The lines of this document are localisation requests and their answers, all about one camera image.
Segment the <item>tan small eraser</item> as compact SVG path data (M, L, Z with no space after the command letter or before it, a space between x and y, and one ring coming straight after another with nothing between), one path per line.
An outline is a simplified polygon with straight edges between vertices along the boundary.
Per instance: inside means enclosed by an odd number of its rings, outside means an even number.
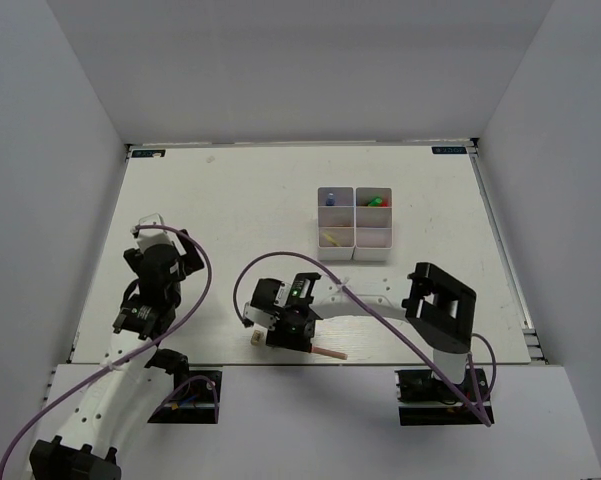
M262 343L264 334L261 331L255 330L251 336L250 343L253 346L257 346Z

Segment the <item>orange marker pen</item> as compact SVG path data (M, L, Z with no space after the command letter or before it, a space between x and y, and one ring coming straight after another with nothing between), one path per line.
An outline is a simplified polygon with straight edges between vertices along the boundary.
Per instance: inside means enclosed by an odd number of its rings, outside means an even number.
M325 356L328 358L338 359L338 360L347 360L348 355L343 352L337 352L334 350L329 350L321 347L313 346L311 349L311 353L315 355Z

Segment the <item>yellow marker pen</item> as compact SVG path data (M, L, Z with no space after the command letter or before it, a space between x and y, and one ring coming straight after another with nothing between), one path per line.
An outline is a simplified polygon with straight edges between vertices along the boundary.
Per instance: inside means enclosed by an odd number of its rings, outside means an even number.
M333 236L331 236L329 233L327 232L322 232L321 236L325 239L326 242L328 242L330 245L337 247L337 248L341 248L342 245L337 241L336 238L334 238Z

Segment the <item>black green highlighter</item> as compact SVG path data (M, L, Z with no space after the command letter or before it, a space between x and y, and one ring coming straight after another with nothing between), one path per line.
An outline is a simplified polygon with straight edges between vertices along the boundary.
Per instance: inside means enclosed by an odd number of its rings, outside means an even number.
M364 205L367 207L380 207L380 204L385 201L381 196L373 196L368 199Z

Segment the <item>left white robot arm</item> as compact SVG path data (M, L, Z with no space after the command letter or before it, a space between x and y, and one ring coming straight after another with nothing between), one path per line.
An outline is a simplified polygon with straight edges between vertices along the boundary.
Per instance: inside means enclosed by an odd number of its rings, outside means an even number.
M135 430L164 396L179 399L190 390L185 355L160 343L183 325L176 317L181 284L210 271L208 255L184 229L145 224L132 234L137 245L123 257L136 278L123 294L109 347L66 422L52 439L33 445L36 479L121 478L121 452Z

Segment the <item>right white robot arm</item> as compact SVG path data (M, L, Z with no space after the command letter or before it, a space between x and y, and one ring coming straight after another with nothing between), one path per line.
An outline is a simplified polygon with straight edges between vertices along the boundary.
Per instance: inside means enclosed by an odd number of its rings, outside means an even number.
M431 384L439 396L452 399L466 389L477 300L471 287L432 263L419 262L404 277L355 281L351 290L363 306L316 272L298 273L290 282L261 278L244 306L243 324L265 328L269 346L308 352L318 321L362 316L371 308L385 319L409 323L433 349L437 369Z

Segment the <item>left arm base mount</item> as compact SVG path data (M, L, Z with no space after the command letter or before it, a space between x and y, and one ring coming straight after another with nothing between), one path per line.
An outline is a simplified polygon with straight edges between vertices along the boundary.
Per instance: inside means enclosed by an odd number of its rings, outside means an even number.
M219 421L223 371L193 369L148 420L152 424L214 425Z

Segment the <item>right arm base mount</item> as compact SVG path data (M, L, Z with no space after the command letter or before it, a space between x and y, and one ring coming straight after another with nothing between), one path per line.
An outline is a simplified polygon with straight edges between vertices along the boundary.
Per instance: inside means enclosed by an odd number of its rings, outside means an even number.
M468 407L433 372L396 370L399 422L403 427L481 424Z

